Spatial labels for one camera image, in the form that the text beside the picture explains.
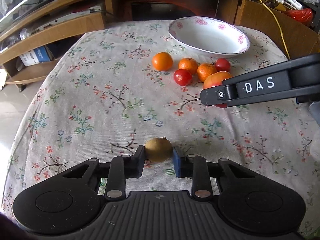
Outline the large red tomato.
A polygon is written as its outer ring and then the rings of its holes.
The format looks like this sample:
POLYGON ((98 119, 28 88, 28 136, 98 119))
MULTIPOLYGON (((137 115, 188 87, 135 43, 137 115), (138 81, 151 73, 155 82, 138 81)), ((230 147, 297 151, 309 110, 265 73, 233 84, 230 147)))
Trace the large red tomato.
POLYGON ((231 73, 226 71, 216 72, 206 78, 203 83, 203 89, 208 89, 222 85, 223 80, 227 80, 233 77, 231 73))

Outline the small red cherry tomato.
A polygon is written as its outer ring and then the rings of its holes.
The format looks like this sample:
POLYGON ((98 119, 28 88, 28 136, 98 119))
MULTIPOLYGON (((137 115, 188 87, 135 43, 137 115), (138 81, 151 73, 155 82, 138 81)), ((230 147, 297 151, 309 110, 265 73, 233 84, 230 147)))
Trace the small red cherry tomato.
POLYGON ((187 86, 192 83, 193 76, 186 69, 178 69, 174 72, 174 81, 180 86, 187 86))

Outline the round orange mandarin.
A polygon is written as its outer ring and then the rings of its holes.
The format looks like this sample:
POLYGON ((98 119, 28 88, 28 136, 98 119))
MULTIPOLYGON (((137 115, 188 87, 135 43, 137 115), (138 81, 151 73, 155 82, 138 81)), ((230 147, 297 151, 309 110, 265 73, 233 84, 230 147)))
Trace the round orange mandarin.
POLYGON ((170 54, 166 52, 157 53, 152 58, 152 65, 157 71, 167 71, 173 66, 174 62, 170 54))

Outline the brown cardboard panel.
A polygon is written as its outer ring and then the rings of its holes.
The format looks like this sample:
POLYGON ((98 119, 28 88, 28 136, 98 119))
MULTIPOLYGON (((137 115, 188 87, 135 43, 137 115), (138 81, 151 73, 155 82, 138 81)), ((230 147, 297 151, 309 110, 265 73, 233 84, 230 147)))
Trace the brown cardboard panel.
POLYGON ((235 25, 258 30, 267 35, 291 59, 319 53, 319 35, 309 27, 262 4, 242 0, 235 25))

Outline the red plastic bag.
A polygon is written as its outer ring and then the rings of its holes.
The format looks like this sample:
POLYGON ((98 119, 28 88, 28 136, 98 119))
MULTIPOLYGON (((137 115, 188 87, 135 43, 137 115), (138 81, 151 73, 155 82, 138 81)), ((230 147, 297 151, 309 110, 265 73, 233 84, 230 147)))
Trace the red plastic bag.
POLYGON ((310 8, 302 10, 287 10, 284 14, 307 27, 311 25, 313 20, 313 13, 310 8))

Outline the floral white tablecloth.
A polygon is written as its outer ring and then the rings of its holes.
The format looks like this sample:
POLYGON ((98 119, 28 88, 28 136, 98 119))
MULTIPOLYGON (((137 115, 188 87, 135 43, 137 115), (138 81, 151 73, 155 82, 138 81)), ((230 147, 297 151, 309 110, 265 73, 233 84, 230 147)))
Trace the floral white tablecloth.
POLYGON ((152 57, 191 57, 168 33, 167 21, 116 23, 86 33, 61 57, 27 107, 1 102, 1 133, 17 134, 6 164, 1 211, 12 215, 24 189, 86 159, 133 154, 166 137, 185 153, 232 161, 297 191, 306 203, 299 232, 319 236, 319 126, 306 104, 286 99, 221 109, 200 102, 197 79, 179 86, 174 71, 152 57))

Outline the white floral ceramic bowl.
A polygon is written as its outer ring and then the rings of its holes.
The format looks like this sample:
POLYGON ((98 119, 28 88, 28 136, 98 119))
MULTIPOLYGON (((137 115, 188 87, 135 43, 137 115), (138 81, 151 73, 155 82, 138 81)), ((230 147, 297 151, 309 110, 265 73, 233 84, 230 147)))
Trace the white floral ceramic bowl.
POLYGON ((209 17, 176 19, 169 24, 168 32, 180 45, 208 57, 231 58, 250 48, 249 38, 240 29, 209 17))

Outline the blue white cardboard box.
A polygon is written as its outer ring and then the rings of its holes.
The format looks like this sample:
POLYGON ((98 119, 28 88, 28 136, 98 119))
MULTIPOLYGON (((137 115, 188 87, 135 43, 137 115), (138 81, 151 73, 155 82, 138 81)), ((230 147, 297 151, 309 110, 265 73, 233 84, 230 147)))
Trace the blue white cardboard box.
POLYGON ((47 46, 41 46, 21 54, 21 61, 26 67, 53 60, 53 54, 47 46))

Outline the wooden TV cabinet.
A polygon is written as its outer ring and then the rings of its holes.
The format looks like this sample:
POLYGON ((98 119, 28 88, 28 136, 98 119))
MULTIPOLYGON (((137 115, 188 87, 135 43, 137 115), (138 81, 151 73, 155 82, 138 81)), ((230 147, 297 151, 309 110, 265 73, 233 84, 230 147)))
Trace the wooden TV cabinet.
POLYGON ((108 23, 217 17, 235 21, 240 0, 53 0, 1 32, 4 82, 23 90, 46 78, 60 56, 81 35, 108 23))

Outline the silver set-top box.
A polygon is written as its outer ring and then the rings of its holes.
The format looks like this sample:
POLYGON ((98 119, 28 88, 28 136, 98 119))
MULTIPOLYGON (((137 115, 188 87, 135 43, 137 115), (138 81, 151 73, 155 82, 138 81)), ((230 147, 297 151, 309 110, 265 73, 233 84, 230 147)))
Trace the silver set-top box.
POLYGON ((33 24, 24 27, 19 32, 20 40, 25 40, 31 35, 42 31, 46 28, 53 27, 57 24, 73 20, 82 16, 87 16, 92 13, 101 12, 104 8, 103 3, 93 3, 85 4, 81 6, 80 4, 75 4, 72 7, 50 13, 36 20, 33 24))

